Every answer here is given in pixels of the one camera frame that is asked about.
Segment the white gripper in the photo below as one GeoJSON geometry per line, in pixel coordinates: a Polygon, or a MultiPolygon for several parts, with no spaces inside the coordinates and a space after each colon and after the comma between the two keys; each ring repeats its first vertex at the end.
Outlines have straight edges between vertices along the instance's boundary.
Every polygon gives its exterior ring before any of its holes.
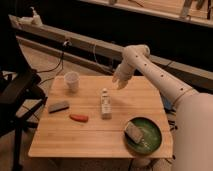
{"type": "Polygon", "coordinates": [[[119,64],[113,74],[112,82],[117,84],[117,89],[123,89],[128,84],[128,81],[134,75],[135,69],[127,64],[122,62],[119,64]]]}

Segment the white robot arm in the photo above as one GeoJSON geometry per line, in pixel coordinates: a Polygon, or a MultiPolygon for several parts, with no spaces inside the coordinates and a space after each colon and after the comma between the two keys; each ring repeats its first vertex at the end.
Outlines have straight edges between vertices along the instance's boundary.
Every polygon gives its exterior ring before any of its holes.
{"type": "Polygon", "coordinates": [[[176,110],[172,171],[213,171],[213,95],[200,93],[161,69],[149,55],[147,45],[126,46],[113,81],[122,89],[138,70],[176,110]]]}

